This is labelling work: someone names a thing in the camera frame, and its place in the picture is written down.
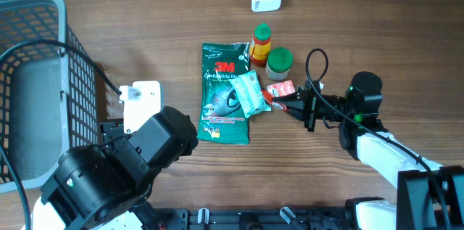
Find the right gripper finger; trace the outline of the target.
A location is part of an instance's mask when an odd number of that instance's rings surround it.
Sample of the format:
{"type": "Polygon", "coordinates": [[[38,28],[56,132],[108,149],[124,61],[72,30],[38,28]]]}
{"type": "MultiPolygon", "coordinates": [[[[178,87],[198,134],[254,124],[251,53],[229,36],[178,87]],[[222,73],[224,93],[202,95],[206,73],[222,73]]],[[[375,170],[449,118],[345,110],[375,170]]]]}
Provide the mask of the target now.
{"type": "Polygon", "coordinates": [[[305,121],[305,114],[302,110],[295,110],[295,109],[287,108],[286,112],[290,114],[290,116],[292,116],[293,118],[299,121],[302,121],[302,122],[305,121]]]}
{"type": "Polygon", "coordinates": [[[287,109],[303,109],[305,107],[306,97],[307,89],[299,86],[296,92],[279,97],[277,103],[282,104],[287,109]]]}

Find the red patterned small box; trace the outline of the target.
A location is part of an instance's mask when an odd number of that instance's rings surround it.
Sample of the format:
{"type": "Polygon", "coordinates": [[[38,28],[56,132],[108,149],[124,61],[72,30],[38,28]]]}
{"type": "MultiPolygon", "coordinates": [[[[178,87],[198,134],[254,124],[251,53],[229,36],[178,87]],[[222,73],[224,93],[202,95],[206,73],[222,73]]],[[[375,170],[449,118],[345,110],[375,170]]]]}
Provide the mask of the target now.
{"type": "Polygon", "coordinates": [[[296,92],[292,81],[287,80],[280,83],[274,83],[267,86],[266,91],[272,97],[287,96],[296,92]]]}

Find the red candy bar wrapper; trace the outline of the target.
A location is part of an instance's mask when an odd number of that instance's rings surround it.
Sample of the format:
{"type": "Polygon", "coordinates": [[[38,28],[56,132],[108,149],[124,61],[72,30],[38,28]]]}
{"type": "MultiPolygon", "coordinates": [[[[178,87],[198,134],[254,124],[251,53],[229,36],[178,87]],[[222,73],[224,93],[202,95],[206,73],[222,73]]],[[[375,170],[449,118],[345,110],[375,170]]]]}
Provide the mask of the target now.
{"type": "Polygon", "coordinates": [[[273,101],[273,95],[270,94],[268,91],[262,90],[262,95],[263,95],[265,101],[266,101],[269,105],[271,105],[272,107],[281,109],[281,110],[283,110],[284,112],[287,111],[287,108],[286,108],[286,106],[285,106],[284,104],[281,104],[281,103],[278,103],[278,102],[274,102],[274,101],[273,101]]]}

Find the green lid jar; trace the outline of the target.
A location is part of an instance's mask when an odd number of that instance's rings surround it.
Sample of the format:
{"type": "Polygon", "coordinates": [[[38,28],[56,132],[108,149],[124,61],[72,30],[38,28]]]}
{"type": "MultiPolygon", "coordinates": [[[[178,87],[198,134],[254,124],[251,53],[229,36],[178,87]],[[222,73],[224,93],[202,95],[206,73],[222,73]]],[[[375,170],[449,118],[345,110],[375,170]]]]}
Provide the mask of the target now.
{"type": "Polygon", "coordinates": [[[286,48],[278,47],[269,53],[265,69],[269,79],[282,81],[288,76],[292,65],[293,54],[286,48]]]}

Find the white wet wipes pack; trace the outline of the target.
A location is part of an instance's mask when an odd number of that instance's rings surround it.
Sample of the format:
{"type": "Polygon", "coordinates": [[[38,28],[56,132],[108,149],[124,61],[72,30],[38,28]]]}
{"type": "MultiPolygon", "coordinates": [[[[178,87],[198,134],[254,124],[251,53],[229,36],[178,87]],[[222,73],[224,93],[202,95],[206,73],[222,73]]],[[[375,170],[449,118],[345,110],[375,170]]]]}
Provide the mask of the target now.
{"type": "Polygon", "coordinates": [[[263,96],[255,70],[230,79],[229,82],[236,91],[245,118],[271,111],[271,106],[266,103],[263,96]]]}

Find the red sriracha sauce bottle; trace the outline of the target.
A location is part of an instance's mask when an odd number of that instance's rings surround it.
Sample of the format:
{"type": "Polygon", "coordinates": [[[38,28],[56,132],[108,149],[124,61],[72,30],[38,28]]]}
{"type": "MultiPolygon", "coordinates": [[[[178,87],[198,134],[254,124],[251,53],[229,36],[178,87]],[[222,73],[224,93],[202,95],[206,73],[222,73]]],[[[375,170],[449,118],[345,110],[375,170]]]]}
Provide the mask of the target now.
{"type": "Polygon", "coordinates": [[[249,48],[251,62],[258,66],[266,66],[271,50],[271,29],[267,23],[262,23],[255,28],[254,36],[249,48]]]}

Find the green 3M gloves package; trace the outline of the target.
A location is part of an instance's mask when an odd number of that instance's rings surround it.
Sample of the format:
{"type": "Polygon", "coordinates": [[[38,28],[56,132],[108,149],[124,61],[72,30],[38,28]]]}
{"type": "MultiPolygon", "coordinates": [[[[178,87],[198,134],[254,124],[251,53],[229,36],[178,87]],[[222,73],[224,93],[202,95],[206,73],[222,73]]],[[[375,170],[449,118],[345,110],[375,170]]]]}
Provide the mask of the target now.
{"type": "Polygon", "coordinates": [[[197,138],[248,144],[249,121],[230,80],[249,72],[249,44],[202,44],[202,103],[197,138]]]}

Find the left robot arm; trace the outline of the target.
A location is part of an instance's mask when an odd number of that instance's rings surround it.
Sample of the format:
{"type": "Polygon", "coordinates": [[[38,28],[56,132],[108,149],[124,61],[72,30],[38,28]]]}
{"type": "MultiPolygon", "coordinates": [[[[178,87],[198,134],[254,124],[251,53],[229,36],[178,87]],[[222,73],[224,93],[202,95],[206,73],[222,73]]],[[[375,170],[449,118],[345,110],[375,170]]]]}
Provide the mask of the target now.
{"type": "Polygon", "coordinates": [[[41,187],[29,229],[93,229],[109,223],[142,204],[161,170],[191,155],[197,144],[190,117],[166,106],[131,134],[66,151],[41,187]]]}

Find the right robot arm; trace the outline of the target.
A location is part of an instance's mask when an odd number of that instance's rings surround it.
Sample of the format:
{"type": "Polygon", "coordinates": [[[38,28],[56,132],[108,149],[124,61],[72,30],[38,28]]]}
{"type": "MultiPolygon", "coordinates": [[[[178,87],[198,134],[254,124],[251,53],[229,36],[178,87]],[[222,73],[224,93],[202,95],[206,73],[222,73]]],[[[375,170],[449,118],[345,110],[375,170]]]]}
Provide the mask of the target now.
{"type": "Polygon", "coordinates": [[[314,131],[316,120],[337,123],[341,148],[380,173],[396,190],[397,201],[380,197],[347,200],[343,229],[462,229],[463,167],[444,166],[399,143],[378,117],[381,79],[356,73],[344,96],[323,95],[319,81],[276,97],[284,110],[314,131]]]}

